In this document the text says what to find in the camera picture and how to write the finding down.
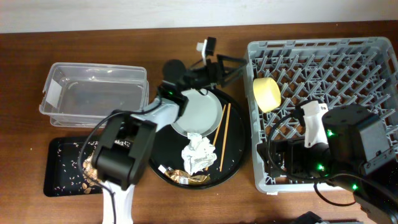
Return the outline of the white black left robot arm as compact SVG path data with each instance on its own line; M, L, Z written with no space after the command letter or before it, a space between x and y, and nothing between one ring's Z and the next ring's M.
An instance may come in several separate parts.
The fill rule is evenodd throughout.
M220 180L205 187L215 187L237 173L251 146L248 119L243 109L228 94L217 90L237 80L247 65L243 58L218 55L217 61L207 59L201 68L187 69L177 59L165 63L164 79L155 100L142 111L114 110L99 122L105 128L98 139L92 165L98 171L103 189L103 223L132 223L134 188L146 166L154 166L150 155L155 148L155 135L164 127L178 121L187 111L188 98L183 91L208 90L231 103L234 122L226 138L226 158L231 171Z

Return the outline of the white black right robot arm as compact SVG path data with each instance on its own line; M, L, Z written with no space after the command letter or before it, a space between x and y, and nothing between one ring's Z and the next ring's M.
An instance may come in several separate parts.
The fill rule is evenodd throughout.
M278 120L257 149L269 175L353 194L376 223L397 223L397 156L381 118L361 105L308 101Z

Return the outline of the wooden chopstick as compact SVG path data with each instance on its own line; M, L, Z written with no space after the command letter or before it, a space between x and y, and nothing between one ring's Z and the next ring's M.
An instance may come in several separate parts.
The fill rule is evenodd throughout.
M219 122L219 124L217 126L217 129L216 129L216 132L215 132L215 136L213 138L213 146L214 147L215 147L215 144L217 142L217 138L218 138L218 134L219 134L219 131L220 131L220 126L221 126L221 123L222 123L222 120L223 120L223 116L224 116L225 110L226 110L226 105L223 106L223 110L222 110L222 114L221 114L221 120L220 120L220 122Z
M223 145L222 145L222 152L221 152L221 162L220 162L220 168L219 168L220 172L222 172L223 164L224 164L224 155L225 155L225 150L226 150L226 141L227 141L227 137L228 137L230 111L231 111L231 103L228 103L227 114L226 114L226 123L225 123L225 127L224 127Z

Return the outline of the grey plate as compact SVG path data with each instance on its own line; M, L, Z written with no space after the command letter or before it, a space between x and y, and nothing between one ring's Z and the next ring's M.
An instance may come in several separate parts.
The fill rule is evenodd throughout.
M182 92L188 98L183 116L172 123L173 129L187 137L188 133L207 136L217 129L223 113L218 97L210 90L195 89Z

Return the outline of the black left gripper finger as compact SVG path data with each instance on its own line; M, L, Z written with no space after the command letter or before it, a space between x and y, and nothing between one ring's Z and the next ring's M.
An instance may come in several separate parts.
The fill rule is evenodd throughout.
M236 58L220 54L218 54L216 58L221 67L241 67L247 64L247 61L244 58Z
M245 65L239 67L225 67L222 73L222 87L227 87L236 80L239 80L246 69Z

